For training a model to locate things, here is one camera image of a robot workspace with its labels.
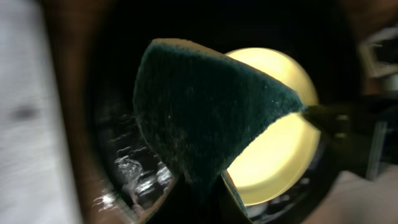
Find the green yellow sponge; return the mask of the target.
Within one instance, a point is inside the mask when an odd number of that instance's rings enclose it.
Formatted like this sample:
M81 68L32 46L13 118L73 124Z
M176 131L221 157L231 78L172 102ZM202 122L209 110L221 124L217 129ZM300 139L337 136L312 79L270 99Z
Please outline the green yellow sponge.
M214 185L278 119L304 109L280 81L217 51L183 39L154 39L134 85L133 107L143 139L192 190L185 223L215 223Z

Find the yellow plate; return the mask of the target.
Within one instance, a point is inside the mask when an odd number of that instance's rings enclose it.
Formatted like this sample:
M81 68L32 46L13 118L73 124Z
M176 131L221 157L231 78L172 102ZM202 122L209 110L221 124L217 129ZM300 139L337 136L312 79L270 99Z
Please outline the yellow plate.
M292 57L264 48L228 52L293 89L307 106L318 104L308 73ZM243 204L256 205L276 198L291 188L309 167L320 132L300 113L272 123L228 167Z

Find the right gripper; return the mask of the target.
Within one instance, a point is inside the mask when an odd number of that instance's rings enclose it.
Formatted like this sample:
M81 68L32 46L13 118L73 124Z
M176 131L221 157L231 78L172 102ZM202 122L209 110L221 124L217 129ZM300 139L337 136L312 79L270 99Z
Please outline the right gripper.
M397 164L397 27L358 45L364 68L363 94L376 115L361 104L309 106L302 116L321 131L343 170L376 179Z

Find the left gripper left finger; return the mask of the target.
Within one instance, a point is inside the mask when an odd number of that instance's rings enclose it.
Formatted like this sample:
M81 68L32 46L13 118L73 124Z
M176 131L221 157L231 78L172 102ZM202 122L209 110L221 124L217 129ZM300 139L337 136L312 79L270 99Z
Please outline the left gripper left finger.
M185 223L192 215L192 190L183 177L172 181L170 189L137 221L139 224Z

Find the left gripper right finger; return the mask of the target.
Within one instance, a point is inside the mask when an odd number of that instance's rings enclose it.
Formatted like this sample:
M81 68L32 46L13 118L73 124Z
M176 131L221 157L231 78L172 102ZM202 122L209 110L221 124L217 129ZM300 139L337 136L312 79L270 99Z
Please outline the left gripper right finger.
M222 224L251 224L250 219L244 214L234 198L227 183L222 176L217 178L214 185L215 191L215 223Z

